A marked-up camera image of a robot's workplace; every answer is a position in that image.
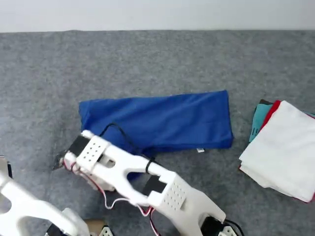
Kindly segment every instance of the white cloth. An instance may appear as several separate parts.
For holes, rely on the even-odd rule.
[[[315,192],[315,119],[281,102],[240,160],[240,170],[262,187],[311,201]]]

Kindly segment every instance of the folded blue fabric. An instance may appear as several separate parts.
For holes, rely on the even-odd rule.
[[[229,148],[230,126],[227,91],[168,97],[134,97],[80,102],[82,130],[99,135],[117,123],[139,147],[137,153],[115,127],[103,138],[134,154],[191,148]]]

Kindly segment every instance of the gray felt mat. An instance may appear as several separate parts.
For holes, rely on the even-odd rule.
[[[12,162],[16,181],[60,209],[105,217],[117,236],[153,232],[136,208],[121,203],[105,210],[102,196],[84,180],[51,171],[53,157],[80,132],[78,102],[227,89],[233,147],[157,159],[210,196],[247,236],[315,232],[314,202],[263,189],[238,171],[261,98],[315,111],[314,31],[0,34],[0,88],[0,154]],[[176,235],[167,219],[154,218],[163,236]],[[48,225],[32,220],[29,228],[42,236]]]

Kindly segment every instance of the label tag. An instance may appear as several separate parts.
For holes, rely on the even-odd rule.
[[[205,149],[203,149],[203,148],[197,148],[197,152],[198,152],[198,153],[205,152]]]

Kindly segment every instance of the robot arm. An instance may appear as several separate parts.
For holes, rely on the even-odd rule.
[[[27,217],[51,221],[64,235],[90,236],[88,226],[71,209],[63,212],[48,202],[41,201],[8,176],[7,161],[0,158],[0,201],[11,201],[9,211],[0,211],[1,236],[29,236],[24,220]]]
[[[177,173],[125,152],[90,131],[83,131],[75,140],[64,161],[103,189],[116,189],[132,205],[152,206],[170,219],[183,236],[203,236],[201,227],[207,217],[221,224],[225,220],[225,213],[210,198],[191,187]],[[156,184],[144,195],[134,190],[126,177],[130,172],[145,173],[146,170],[157,178]],[[236,236],[230,228],[225,231],[220,236]]]

